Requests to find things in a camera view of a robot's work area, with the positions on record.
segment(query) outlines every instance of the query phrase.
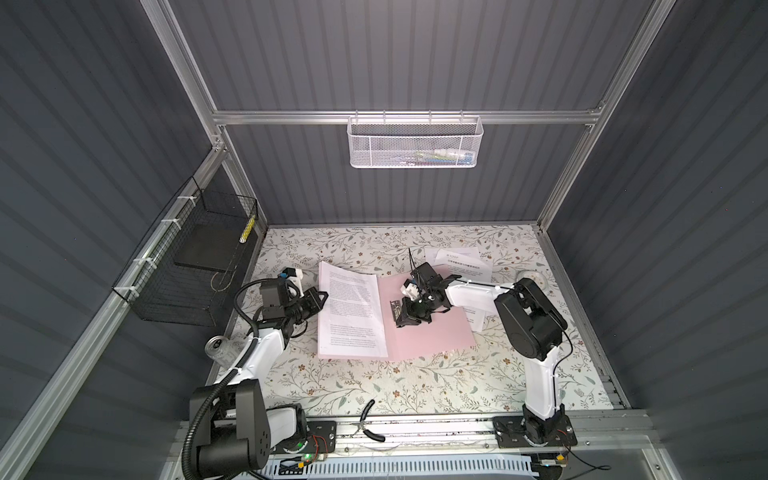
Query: black wire basket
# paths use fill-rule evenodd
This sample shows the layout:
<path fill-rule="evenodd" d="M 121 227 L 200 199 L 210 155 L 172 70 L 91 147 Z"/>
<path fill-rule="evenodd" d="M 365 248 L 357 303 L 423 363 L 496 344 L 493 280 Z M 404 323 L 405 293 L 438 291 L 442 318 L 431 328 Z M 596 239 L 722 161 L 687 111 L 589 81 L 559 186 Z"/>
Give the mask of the black wire basket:
<path fill-rule="evenodd" d="M 150 228 L 152 232 L 159 223 L 167 223 L 157 246 L 141 259 L 136 260 L 137 255 L 133 255 L 124 268 L 125 272 L 132 263 L 141 264 L 133 283 L 113 285 L 113 290 L 144 320 L 226 325 L 233 309 L 233 295 L 243 282 L 256 246 L 257 232 L 250 232 L 245 243 L 239 240 L 247 228 L 256 229 L 257 211 L 256 199 L 252 197 L 198 189 L 175 219 L 159 220 Z M 180 264 L 185 243 L 194 241 L 195 231 L 201 226 L 225 230 L 237 238 L 219 251 L 219 257 L 224 258 L 222 268 L 205 270 Z"/>

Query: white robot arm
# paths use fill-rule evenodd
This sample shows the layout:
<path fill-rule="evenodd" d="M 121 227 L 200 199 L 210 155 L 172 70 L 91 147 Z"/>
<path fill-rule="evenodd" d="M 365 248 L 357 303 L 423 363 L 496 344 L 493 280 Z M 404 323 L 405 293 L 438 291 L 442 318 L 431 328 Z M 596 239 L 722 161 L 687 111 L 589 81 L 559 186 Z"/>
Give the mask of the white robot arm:
<path fill-rule="evenodd" d="M 432 313 L 452 306 L 498 312 L 510 343 L 524 356 L 523 432 L 533 445 L 550 442 L 568 422 L 556 386 L 555 369 L 567 323 L 536 283 L 487 284 L 451 275 L 446 279 L 423 263 L 406 281 L 398 326 L 431 322 Z"/>
<path fill-rule="evenodd" d="M 190 428 L 181 453 L 187 480 L 219 475 L 232 478 L 230 475 L 258 470 L 275 446 L 297 450 L 307 440 L 309 429 L 301 406 L 267 409 L 261 392 L 294 327 L 317 314 L 328 298 L 315 287 L 303 291 L 302 276 L 301 270 L 287 268 L 277 278 L 246 283 L 235 294 L 234 308 L 251 325 L 251 331 L 224 378 L 195 390 L 190 399 Z M 257 283 L 261 284 L 263 305 L 251 318 L 237 305 L 237 298 Z"/>

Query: wire mesh basket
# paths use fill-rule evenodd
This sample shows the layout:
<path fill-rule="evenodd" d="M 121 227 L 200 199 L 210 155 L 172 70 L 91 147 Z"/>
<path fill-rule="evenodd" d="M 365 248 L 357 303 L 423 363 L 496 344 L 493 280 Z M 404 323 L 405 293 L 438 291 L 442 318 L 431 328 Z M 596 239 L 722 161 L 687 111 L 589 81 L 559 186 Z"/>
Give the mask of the wire mesh basket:
<path fill-rule="evenodd" d="M 114 285 L 113 290 L 131 305 L 142 319 L 154 322 L 216 326 L 226 324 L 233 309 L 233 295 L 243 282 L 257 235 L 245 229 L 255 224 L 256 199 L 212 190 L 198 190 L 189 197 L 180 213 L 165 222 L 157 246 L 140 262 L 131 285 Z M 185 243 L 196 229 L 210 228 L 231 233 L 235 241 L 220 253 L 223 268 L 212 271 L 180 264 Z"/>
<path fill-rule="evenodd" d="M 355 168 L 471 168 L 483 134 L 480 117 L 463 115 L 455 121 L 350 117 L 346 131 Z"/>

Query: table surface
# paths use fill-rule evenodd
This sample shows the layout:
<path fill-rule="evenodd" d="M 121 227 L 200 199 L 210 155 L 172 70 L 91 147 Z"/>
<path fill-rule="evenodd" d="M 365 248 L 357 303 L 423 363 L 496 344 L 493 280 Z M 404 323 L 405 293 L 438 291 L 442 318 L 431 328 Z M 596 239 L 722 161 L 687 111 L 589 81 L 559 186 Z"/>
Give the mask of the table surface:
<path fill-rule="evenodd" d="M 347 227 L 270 229 L 253 278 L 272 277 L 286 266 L 305 272 L 303 287 L 317 284 L 321 260 L 360 273 L 393 275 L 409 271 L 408 248 L 417 264 L 424 247 L 477 246 L 493 265 L 493 281 L 514 282 L 518 272 L 536 270 L 545 290 L 568 321 L 574 352 L 559 372 L 568 410 L 611 409 L 598 373 L 554 281 L 532 227 Z M 253 314 L 261 304 L 258 289 L 245 297 Z M 232 340 L 244 344 L 248 325 L 237 320 Z M 525 400 L 522 356 L 511 347 L 501 320 L 488 316 L 475 333 L 476 346 L 405 362 L 321 360 L 317 358 L 317 318 L 306 334 L 291 340 L 262 386 L 267 408 L 300 403 L 307 415 L 358 415 L 371 399 L 373 415 L 413 413 L 518 412 Z M 570 347 L 566 344 L 564 353 Z"/>

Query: dark gray corrugated wall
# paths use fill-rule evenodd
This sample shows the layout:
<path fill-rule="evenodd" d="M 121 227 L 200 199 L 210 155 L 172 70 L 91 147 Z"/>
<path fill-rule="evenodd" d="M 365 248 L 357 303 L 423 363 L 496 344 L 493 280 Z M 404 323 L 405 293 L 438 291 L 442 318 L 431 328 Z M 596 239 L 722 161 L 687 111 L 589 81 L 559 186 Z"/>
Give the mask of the dark gray corrugated wall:
<path fill-rule="evenodd" d="M 650 1 L 170 3 L 220 110 L 469 111 L 597 107 Z M 486 125 L 475 168 L 357 170 L 343 127 L 228 128 L 271 224 L 536 220 L 582 130 Z"/>
<path fill-rule="evenodd" d="M 489 125 L 474 168 L 349 165 L 346 127 L 228 127 L 270 224 L 536 220 L 581 125 Z"/>
<path fill-rule="evenodd" d="M 0 3 L 0 445 L 209 149 L 138 2 Z M 129 317 L 29 477 L 154 474 L 205 335 Z"/>
<path fill-rule="evenodd" d="M 689 480 L 768 467 L 768 2 L 678 1 L 550 229 Z"/>

